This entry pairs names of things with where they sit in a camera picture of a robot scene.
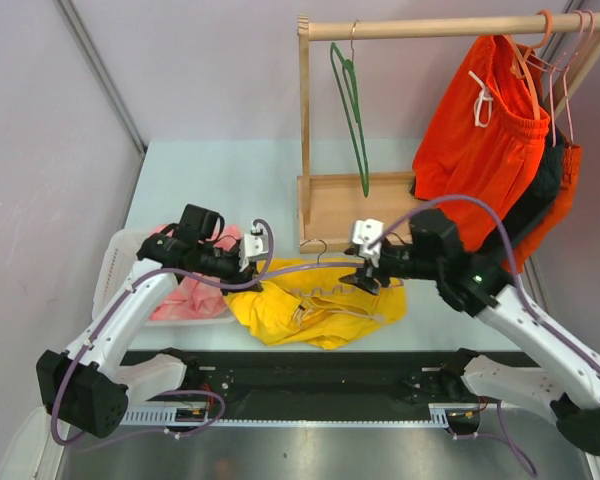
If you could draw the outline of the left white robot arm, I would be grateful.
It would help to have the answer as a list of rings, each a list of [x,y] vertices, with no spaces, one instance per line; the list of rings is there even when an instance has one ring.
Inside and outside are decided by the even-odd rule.
[[[168,395],[187,400],[199,392],[199,363],[192,354],[167,348],[133,366],[122,360],[151,314],[184,279],[224,293],[259,290],[267,269],[257,264],[273,259],[270,225],[254,220],[227,250],[217,244],[223,231],[219,213],[187,205],[178,222],[142,242],[127,278],[96,319],[62,352],[41,355],[36,374],[58,445],[77,440],[62,436],[62,423],[105,438],[131,406]]]

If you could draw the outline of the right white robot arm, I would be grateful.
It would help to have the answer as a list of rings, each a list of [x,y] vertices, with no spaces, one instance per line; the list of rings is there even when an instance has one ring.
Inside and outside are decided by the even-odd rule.
[[[529,411],[556,426],[583,452],[600,456],[600,355],[588,348],[518,288],[491,259],[464,250],[456,224],[438,209],[409,220],[412,241],[393,245],[382,222],[353,224],[348,254],[362,259],[342,282],[377,295],[392,280],[431,280],[443,301],[507,337],[538,366],[532,372],[484,354],[458,352],[459,366],[441,376],[453,401],[471,394]]]

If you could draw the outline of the lavender hanger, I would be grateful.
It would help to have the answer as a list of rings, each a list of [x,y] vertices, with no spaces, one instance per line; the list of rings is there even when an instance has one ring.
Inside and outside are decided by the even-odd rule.
[[[364,295],[354,285],[341,278],[355,273],[356,266],[344,257],[320,257],[310,261],[303,258],[275,258],[263,280],[282,288],[299,298],[335,298],[336,296]]]

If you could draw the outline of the yellow shorts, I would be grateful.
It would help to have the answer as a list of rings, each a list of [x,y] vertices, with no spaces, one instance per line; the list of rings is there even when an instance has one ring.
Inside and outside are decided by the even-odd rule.
[[[262,292],[228,293],[237,321],[267,346],[306,343],[334,350],[360,340],[407,314],[407,294],[392,281],[377,295],[299,298],[270,282]]]

